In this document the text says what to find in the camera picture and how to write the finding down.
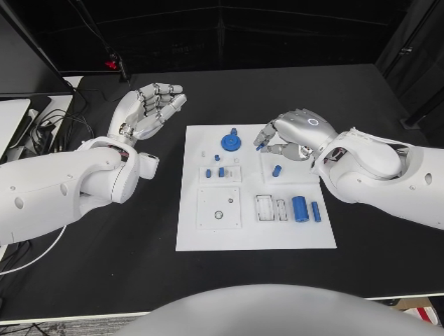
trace blue part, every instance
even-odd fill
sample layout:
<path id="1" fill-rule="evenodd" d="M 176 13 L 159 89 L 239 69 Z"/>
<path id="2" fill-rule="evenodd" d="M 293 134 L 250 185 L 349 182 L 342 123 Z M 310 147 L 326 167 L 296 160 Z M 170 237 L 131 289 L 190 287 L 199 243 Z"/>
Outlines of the blue part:
<path id="1" fill-rule="evenodd" d="M 313 208 L 314 222 L 322 222 L 320 209 L 319 209 L 317 202 L 312 202 L 312 208 Z"/>
<path id="2" fill-rule="evenodd" d="M 280 173 L 281 173 L 281 166 L 277 165 L 277 166 L 274 167 L 273 176 L 274 176 L 274 177 L 278 177 L 278 176 L 280 176 Z"/>
<path id="3" fill-rule="evenodd" d="M 235 152 L 241 148 L 241 138 L 238 137 L 238 130 L 234 128 L 221 141 L 222 148 L 228 152 Z"/>
<path id="4" fill-rule="evenodd" d="M 303 196 L 293 197 L 293 211 L 297 222 L 307 222 L 310 220 L 306 198 Z"/>

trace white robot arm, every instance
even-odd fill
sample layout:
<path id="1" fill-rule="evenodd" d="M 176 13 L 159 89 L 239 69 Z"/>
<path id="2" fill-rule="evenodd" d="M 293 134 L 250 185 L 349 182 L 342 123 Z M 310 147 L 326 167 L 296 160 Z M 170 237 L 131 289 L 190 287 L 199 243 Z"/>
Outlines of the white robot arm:
<path id="1" fill-rule="evenodd" d="M 0 245 L 36 238 L 74 223 L 94 208 L 124 203 L 139 178 L 151 179 L 159 159 L 137 153 L 188 100 L 179 85 L 151 84 L 128 92 L 113 115 L 108 136 L 75 152 L 0 166 Z"/>
<path id="2" fill-rule="evenodd" d="M 268 146 L 276 133 L 287 142 Z M 387 213 L 444 230 L 444 150 L 362 133 L 338 133 L 307 109 L 280 115 L 254 141 L 263 153 L 290 160 L 313 157 L 312 172 L 348 203 L 366 203 Z"/>

